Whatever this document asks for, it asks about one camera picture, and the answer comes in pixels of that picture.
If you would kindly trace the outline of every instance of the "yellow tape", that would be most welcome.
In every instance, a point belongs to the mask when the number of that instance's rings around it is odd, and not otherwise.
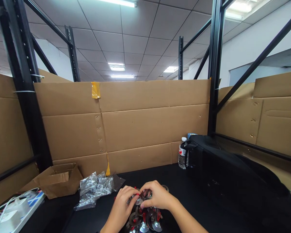
[[[94,99],[100,98],[100,87],[98,82],[92,82],[92,97]]]
[[[107,161],[108,161],[108,167],[107,167],[107,171],[106,171],[106,176],[109,176],[110,175],[110,166],[109,166],[108,153],[107,153]]]

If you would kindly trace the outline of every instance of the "clear plastic bag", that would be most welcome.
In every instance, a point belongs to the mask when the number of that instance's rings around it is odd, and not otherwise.
[[[112,175],[106,177],[102,172],[96,172],[80,181],[80,202],[73,208],[75,211],[94,208],[96,201],[102,197],[117,192],[125,179]]]

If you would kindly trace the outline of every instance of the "black table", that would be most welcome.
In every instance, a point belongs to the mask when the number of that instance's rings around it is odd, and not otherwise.
[[[209,232],[257,232],[256,227],[242,216],[227,211],[204,196],[178,164],[128,172],[119,176],[126,179],[124,185],[137,188],[141,188],[144,183],[152,180],[167,185],[169,192],[178,198]],[[29,219],[21,233],[33,232],[33,229],[35,233],[60,232],[61,228],[63,228],[63,233],[99,232],[109,216],[116,194],[101,197],[95,208],[77,212],[73,212],[72,209],[79,200],[78,194],[46,200]],[[170,212],[166,210],[161,212],[165,225],[163,233],[180,232]]]

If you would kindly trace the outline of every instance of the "white power adapter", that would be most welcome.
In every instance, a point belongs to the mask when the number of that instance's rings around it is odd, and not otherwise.
[[[17,210],[7,214],[5,213],[0,224],[0,233],[9,233],[14,231],[21,222],[20,218],[21,216]]]
[[[30,207],[27,201],[27,198],[19,200],[18,198],[11,204],[6,207],[5,213],[10,213],[17,210],[20,214],[20,217],[24,217],[29,211]]]

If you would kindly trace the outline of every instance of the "black fabric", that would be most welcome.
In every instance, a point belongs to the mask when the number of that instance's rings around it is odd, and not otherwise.
[[[188,175],[215,202],[268,231],[291,232],[291,194],[272,171],[221,150],[209,136],[192,135],[181,148]]]

